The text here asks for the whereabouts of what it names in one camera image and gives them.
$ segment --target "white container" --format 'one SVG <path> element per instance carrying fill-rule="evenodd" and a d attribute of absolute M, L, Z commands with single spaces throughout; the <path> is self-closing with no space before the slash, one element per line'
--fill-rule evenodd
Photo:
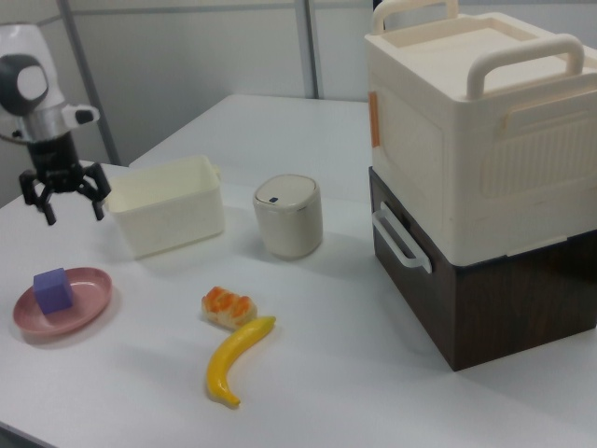
<path fill-rule="evenodd" d="M 263 243 L 273 255 L 296 259 L 321 243 L 321 194 L 310 177 L 273 177 L 257 189 L 253 206 Z"/>
<path fill-rule="evenodd" d="M 435 3 L 447 19 L 383 30 Z M 597 228 L 597 51 L 456 0 L 382 2 L 366 40 L 373 169 L 451 264 Z"/>
<path fill-rule="evenodd" d="M 110 179 L 106 208 L 139 258 L 224 230 L 216 170 L 195 156 Z"/>

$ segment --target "storage box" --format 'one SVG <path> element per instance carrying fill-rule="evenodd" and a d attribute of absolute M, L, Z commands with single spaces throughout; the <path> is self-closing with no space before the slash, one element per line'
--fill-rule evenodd
<path fill-rule="evenodd" d="M 434 3 L 445 20 L 383 30 Z M 450 264 L 597 228 L 597 51 L 455 0 L 385 1 L 373 26 L 373 168 Z"/>
<path fill-rule="evenodd" d="M 597 231 L 454 266 L 373 169 L 369 178 L 375 253 L 455 371 L 595 328 Z"/>
<path fill-rule="evenodd" d="M 224 230 L 216 170 L 205 156 L 110 179 L 106 208 L 139 258 Z"/>

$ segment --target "white table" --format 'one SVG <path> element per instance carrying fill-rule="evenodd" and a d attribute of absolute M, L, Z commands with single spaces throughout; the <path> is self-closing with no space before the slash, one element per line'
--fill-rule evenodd
<path fill-rule="evenodd" d="M 205 154 L 227 183 L 308 175 L 325 197 L 369 203 L 370 151 L 365 103 L 231 95 L 130 166 Z"/>

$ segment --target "purple cube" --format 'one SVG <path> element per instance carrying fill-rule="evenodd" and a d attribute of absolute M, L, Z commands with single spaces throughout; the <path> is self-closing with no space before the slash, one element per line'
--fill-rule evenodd
<path fill-rule="evenodd" d="M 34 295 L 44 315 L 73 306 L 73 289 L 63 268 L 35 275 Z"/>

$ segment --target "yellow banana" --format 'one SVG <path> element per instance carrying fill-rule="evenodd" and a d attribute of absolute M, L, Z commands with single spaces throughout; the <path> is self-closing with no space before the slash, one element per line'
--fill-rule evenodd
<path fill-rule="evenodd" d="M 207 366 L 207 390 L 212 398 L 230 406 L 241 401 L 230 392 L 227 374 L 234 361 L 249 347 L 258 343 L 273 329 L 276 318 L 258 317 L 234 331 L 217 349 Z"/>

